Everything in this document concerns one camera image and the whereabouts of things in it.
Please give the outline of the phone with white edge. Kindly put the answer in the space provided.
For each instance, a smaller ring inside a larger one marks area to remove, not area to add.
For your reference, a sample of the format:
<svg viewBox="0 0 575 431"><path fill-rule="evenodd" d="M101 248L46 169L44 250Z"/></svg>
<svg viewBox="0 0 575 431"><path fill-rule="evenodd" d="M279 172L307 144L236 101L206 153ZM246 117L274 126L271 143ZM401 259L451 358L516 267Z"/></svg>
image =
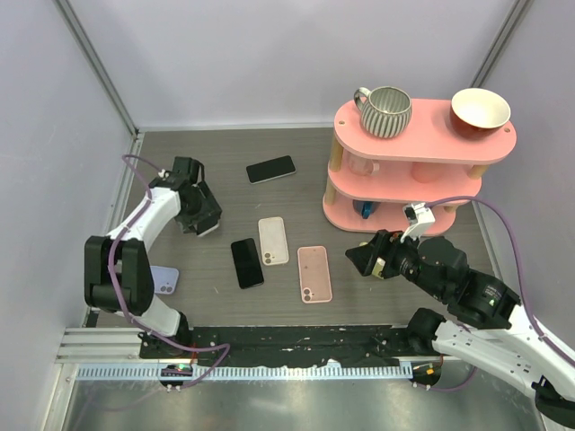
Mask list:
<svg viewBox="0 0 575 431"><path fill-rule="evenodd" d="M212 232L214 232L215 230L217 230L218 227L219 227L219 224L215 224L215 225L213 225L212 227L210 227L209 229L207 229L206 231L204 231L204 232L202 232L202 233L198 233L197 236L198 236L199 238L204 237L204 236L208 235L209 233L212 233Z"/></svg>

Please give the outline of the beige phone case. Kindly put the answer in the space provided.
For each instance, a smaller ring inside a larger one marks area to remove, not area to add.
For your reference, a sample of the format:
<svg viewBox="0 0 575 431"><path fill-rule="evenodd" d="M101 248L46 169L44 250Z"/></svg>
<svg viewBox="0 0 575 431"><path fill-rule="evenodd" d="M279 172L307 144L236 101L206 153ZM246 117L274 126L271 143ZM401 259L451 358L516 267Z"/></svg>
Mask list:
<svg viewBox="0 0 575 431"><path fill-rule="evenodd" d="M289 252L283 218L275 216L260 219L258 231L262 263L265 266L287 264Z"/></svg>

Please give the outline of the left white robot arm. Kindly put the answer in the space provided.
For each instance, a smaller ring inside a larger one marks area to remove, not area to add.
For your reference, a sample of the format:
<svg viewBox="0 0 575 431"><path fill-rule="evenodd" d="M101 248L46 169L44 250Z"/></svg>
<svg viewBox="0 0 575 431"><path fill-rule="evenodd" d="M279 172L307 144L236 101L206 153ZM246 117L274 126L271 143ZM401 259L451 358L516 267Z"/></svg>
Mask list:
<svg viewBox="0 0 575 431"><path fill-rule="evenodd" d="M173 358L191 350L186 316L155 293L148 252L165 226L175 221L183 233L203 237L219 227L222 208L210 190L204 164L177 156L170 170L155 167L145 194L117 227L91 236L84 245L84 300L120 314L154 339Z"/></svg>

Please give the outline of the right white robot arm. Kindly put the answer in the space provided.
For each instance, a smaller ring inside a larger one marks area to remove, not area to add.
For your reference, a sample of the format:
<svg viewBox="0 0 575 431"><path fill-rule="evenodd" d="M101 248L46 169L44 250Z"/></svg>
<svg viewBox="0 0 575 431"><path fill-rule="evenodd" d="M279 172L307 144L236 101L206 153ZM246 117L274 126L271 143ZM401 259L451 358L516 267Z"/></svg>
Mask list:
<svg viewBox="0 0 575 431"><path fill-rule="evenodd" d="M345 255L362 276L402 276L446 306L451 320L427 308L414 313L405 333L410 351L462 359L533 399L553 422L574 426L573 365L536 333L519 295L470 268L449 240L421 242L381 230Z"/></svg>

